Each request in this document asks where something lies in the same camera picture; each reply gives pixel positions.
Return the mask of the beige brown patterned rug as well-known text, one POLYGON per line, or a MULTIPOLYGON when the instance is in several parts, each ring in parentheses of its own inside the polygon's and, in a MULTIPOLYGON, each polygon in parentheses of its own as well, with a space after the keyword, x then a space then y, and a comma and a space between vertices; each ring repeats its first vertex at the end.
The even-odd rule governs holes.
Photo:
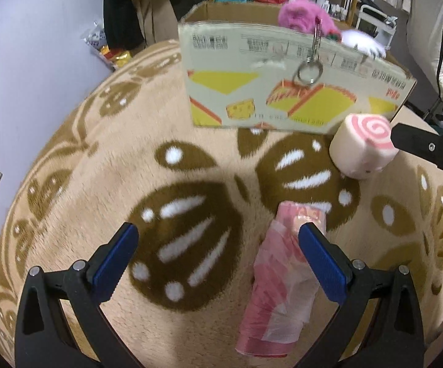
POLYGON ((129 222, 138 247, 102 310, 144 365, 295 365, 336 308, 323 293, 288 356, 235 349, 252 264, 283 201, 323 209, 328 238, 349 258, 408 266, 433 339, 443 320, 443 171, 400 153, 357 181, 332 164, 324 136, 197 128, 181 59, 174 41, 141 52, 39 153, 0 236, 0 354, 13 359, 30 267, 65 269, 129 222))

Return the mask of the beige trench coat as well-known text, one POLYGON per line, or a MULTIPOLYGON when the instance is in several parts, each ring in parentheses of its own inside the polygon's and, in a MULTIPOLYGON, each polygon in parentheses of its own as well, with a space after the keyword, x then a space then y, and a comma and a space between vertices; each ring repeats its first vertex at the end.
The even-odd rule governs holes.
POLYGON ((149 47, 178 39, 177 18, 170 0, 133 0, 142 36, 149 47))

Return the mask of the printed cardboard box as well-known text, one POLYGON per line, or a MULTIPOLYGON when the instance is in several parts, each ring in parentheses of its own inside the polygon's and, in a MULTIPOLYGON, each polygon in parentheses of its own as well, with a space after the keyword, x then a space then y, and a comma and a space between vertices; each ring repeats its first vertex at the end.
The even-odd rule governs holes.
POLYGON ((202 2, 178 25, 197 126, 329 135, 351 113, 392 118, 415 87, 392 57, 228 14, 202 2))

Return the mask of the pink plastic bag roll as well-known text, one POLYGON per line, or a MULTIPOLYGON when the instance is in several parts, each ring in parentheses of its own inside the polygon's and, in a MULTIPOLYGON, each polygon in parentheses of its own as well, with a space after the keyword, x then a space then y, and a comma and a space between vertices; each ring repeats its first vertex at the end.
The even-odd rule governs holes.
POLYGON ((303 224, 326 231, 326 213, 309 204, 279 204, 253 264, 252 295, 236 344, 242 355, 286 356, 310 320, 320 287, 298 243, 303 224))

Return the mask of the white rolling cart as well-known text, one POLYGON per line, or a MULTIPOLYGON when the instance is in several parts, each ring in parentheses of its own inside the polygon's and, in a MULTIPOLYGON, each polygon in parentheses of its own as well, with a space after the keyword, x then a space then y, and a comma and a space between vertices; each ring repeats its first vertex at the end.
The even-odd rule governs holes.
POLYGON ((390 50, 397 30, 397 17, 389 16, 379 8, 363 4, 356 14, 356 29, 371 36, 385 50, 390 50))

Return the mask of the snack bags on floor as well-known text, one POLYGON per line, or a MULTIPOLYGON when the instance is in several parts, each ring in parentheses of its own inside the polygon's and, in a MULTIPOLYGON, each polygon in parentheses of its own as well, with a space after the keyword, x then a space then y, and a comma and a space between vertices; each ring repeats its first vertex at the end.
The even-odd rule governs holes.
POLYGON ((131 61, 130 51, 122 48, 110 48, 107 43, 103 21, 95 21, 93 26, 86 30, 81 39, 109 69, 116 71, 131 61))

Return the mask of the pink swirl roll plush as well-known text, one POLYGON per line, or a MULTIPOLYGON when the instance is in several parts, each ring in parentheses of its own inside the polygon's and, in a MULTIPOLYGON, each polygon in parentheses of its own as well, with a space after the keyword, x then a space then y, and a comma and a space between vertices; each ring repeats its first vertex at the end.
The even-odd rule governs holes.
POLYGON ((391 130, 391 123, 384 116, 348 115, 330 142, 333 164, 346 177, 370 178, 399 152, 391 141, 391 130))

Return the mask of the white pompom plush toy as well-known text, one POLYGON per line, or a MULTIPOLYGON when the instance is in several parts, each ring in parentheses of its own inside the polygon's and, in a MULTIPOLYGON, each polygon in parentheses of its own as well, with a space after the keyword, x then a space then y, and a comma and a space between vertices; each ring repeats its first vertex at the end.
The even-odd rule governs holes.
POLYGON ((385 58, 386 50, 376 39, 356 29, 341 32, 341 43, 372 57, 385 58))

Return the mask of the pink bear plush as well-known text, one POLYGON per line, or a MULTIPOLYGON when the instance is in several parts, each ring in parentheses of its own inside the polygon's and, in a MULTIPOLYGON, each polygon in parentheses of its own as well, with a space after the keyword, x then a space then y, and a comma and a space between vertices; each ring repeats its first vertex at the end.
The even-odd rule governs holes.
POLYGON ((341 40, 341 30, 332 17, 311 0, 285 2, 278 13, 277 23, 280 27, 303 34, 313 34, 317 26, 320 26, 321 36, 341 40))

